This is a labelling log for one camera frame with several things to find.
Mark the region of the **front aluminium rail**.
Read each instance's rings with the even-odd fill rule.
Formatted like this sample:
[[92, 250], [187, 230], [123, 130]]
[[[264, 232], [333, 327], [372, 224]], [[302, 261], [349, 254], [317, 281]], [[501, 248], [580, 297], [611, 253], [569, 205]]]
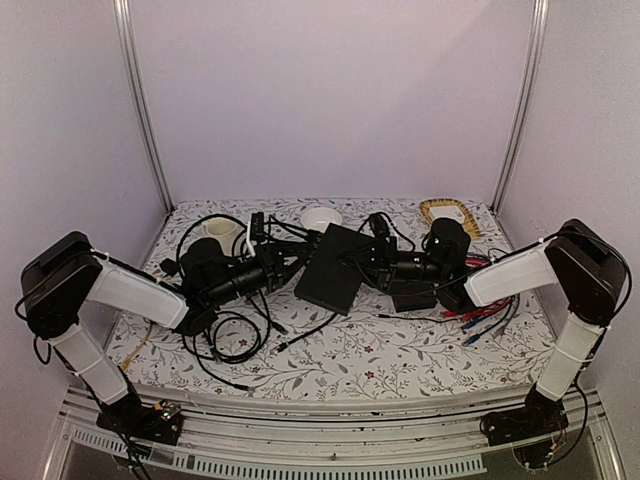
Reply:
[[[138, 386], [146, 403], [182, 406], [177, 446], [150, 450], [151, 478], [198, 479], [632, 479], [604, 406], [584, 388], [587, 426], [564, 460], [542, 471], [517, 463], [554, 434], [490, 446], [480, 420], [520, 407], [528, 387], [395, 400], [293, 401]], [[122, 441], [95, 425], [98, 409], [70, 387], [42, 479], [136, 479]]]

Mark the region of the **woven bamboo tray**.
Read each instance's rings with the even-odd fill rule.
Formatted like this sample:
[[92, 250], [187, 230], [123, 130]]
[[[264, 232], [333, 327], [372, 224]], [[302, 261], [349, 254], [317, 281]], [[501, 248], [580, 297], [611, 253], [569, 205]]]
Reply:
[[431, 226], [437, 219], [447, 218], [458, 222], [472, 240], [479, 240], [482, 232], [469, 209], [459, 200], [438, 198], [424, 200], [419, 209], [427, 224]]

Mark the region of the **white ceramic bowl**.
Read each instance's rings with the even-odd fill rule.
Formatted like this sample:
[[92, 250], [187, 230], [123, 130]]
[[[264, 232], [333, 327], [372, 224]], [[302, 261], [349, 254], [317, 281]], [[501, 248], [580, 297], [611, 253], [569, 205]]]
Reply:
[[300, 217], [303, 228], [324, 233], [330, 225], [342, 224], [341, 214], [328, 207], [315, 207], [305, 210]]

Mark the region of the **white small box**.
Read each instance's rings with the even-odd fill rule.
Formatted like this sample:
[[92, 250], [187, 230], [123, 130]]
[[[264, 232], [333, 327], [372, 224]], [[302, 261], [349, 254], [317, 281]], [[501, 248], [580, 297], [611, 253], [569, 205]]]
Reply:
[[436, 206], [429, 209], [428, 214], [431, 222], [435, 222], [439, 219], [454, 220], [457, 223], [463, 225], [466, 221], [466, 217], [463, 211], [456, 205], [444, 205]]

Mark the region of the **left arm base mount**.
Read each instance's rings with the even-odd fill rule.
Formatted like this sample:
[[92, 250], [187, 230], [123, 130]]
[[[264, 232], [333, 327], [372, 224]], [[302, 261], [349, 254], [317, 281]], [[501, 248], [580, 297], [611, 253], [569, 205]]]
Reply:
[[154, 406], [144, 405], [135, 393], [108, 405], [97, 402], [100, 408], [96, 424], [123, 437], [147, 440], [176, 446], [184, 417], [178, 406], [161, 400]]

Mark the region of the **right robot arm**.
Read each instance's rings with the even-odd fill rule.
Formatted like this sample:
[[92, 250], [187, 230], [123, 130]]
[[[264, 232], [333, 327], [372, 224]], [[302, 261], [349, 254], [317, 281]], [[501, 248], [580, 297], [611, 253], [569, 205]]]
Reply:
[[459, 223], [441, 218], [433, 222], [423, 251], [400, 251], [391, 241], [376, 239], [368, 259], [356, 266], [366, 283], [390, 296], [395, 285], [414, 284], [455, 313], [560, 286], [568, 302], [567, 321], [533, 388], [540, 397], [523, 407], [516, 421], [524, 435], [537, 436], [555, 420], [552, 402], [564, 396], [629, 300], [631, 269], [618, 250], [578, 219], [476, 268], [466, 264], [469, 245]]

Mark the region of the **black network switch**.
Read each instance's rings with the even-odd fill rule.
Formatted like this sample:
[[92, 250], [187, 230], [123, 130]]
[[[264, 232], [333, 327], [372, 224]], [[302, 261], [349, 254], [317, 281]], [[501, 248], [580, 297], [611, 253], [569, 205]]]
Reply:
[[371, 236], [330, 224], [297, 282], [294, 295], [346, 316], [363, 282], [362, 274], [352, 263], [353, 252], [369, 246], [373, 240]]
[[431, 309], [437, 305], [435, 293], [427, 293], [430, 284], [410, 282], [395, 283], [390, 288], [394, 309], [397, 313]]

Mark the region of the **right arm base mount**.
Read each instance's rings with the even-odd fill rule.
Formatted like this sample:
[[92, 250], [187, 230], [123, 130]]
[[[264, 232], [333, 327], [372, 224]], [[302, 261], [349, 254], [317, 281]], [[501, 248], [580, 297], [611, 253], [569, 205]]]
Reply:
[[569, 426], [564, 404], [531, 390], [522, 407], [490, 412], [479, 423], [490, 446], [527, 440], [513, 450], [516, 461], [525, 469], [541, 470], [550, 466]]

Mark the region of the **cream ceramic mug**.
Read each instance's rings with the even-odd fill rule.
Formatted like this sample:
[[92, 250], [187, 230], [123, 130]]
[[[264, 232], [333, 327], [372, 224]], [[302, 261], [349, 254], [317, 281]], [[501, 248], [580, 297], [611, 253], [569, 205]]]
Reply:
[[234, 241], [241, 233], [241, 226], [234, 220], [216, 217], [203, 223], [203, 232], [205, 236], [216, 239], [223, 252], [231, 256]]

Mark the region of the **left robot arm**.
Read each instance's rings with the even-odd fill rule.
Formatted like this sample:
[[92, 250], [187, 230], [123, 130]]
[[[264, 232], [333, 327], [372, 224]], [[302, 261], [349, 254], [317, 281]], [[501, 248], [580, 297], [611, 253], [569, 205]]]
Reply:
[[93, 249], [86, 235], [74, 231], [23, 269], [15, 313], [110, 405], [116, 424], [138, 434], [148, 426], [148, 412], [129, 397], [126, 376], [83, 327], [81, 308], [88, 302], [107, 305], [193, 337], [211, 327], [228, 303], [286, 285], [312, 252], [308, 241], [268, 240], [242, 260], [205, 238], [179, 256], [182, 281], [172, 286]]

